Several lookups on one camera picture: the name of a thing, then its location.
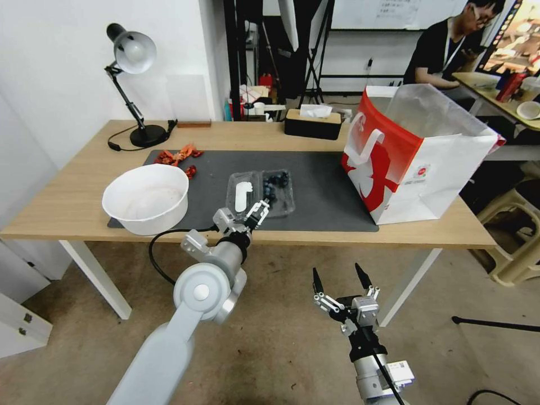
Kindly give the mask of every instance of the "bag handle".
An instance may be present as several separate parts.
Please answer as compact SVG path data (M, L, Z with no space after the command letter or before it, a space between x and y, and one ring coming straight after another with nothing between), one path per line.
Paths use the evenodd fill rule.
M356 145L353 140L353 128L356 125L356 123L364 117L364 114L362 112L359 112L353 119L353 121L350 124L349 127L349 137L347 139L347 144L345 145L345 149L343 150L344 153L349 156L350 160L355 165L361 165L367 162L371 156L371 152L373 151L373 148L375 147L375 143L382 143L384 140L384 134L383 132L379 131L378 129L374 129L370 136L367 139L366 144L364 145L364 148L360 153L356 150Z

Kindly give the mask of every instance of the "printed logo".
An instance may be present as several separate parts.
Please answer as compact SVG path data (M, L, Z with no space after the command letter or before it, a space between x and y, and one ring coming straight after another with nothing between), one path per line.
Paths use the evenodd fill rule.
M428 170L429 170L429 166L430 165L424 165L424 166L418 167L418 169L416 169L416 172L415 172L415 178L424 178L424 177L426 177L426 175L428 173Z

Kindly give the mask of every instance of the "phone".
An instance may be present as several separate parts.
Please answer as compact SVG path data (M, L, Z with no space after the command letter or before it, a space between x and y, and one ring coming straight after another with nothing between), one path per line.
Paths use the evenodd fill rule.
M483 45L478 45L476 48L471 48L471 51L473 51L475 54L479 55L482 52L484 52L488 47L485 47Z

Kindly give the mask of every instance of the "person's hand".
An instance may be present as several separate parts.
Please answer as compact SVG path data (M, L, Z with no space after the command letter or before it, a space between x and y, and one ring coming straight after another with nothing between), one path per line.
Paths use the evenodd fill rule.
M474 62L479 56L479 54L474 53L472 49L462 49L461 54L467 59L467 62Z

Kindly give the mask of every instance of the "man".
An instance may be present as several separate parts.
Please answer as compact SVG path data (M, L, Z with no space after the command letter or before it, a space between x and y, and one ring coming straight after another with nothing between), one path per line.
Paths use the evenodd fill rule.
M416 44L403 83L430 83L439 89L459 87L452 73L472 67L482 52L484 27L504 5L505 0L469 0L461 14L425 30Z

